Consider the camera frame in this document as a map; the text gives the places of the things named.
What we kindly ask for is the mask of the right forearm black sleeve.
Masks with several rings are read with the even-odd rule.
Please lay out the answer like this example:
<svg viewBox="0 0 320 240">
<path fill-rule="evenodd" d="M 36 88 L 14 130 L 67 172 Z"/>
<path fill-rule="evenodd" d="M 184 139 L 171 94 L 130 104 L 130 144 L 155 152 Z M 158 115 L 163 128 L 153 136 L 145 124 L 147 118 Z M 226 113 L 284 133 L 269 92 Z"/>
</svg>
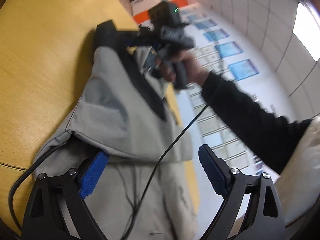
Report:
<svg viewBox="0 0 320 240">
<path fill-rule="evenodd" d="M 201 94 L 232 132 L 277 174 L 283 172 L 312 122 L 290 123 L 284 116 L 267 113 L 233 82 L 211 72 Z"/>
</svg>

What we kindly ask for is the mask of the person's right hand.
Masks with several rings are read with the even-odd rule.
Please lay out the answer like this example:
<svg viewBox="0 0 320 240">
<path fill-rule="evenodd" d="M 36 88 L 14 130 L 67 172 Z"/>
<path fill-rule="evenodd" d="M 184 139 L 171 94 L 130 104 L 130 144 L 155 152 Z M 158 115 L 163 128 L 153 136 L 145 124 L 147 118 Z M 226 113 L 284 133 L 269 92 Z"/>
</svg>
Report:
<svg viewBox="0 0 320 240">
<path fill-rule="evenodd" d="M 192 53 L 180 51 L 178 54 L 174 55 L 171 60 L 183 64 L 189 83 L 197 83 L 198 85 L 203 86 L 208 78 L 209 72 L 198 64 Z M 156 65 L 159 66 L 160 73 L 166 81 L 174 82 L 176 80 L 176 74 L 169 66 L 162 62 L 161 58 L 158 56 L 156 56 Z"/>
</svg>

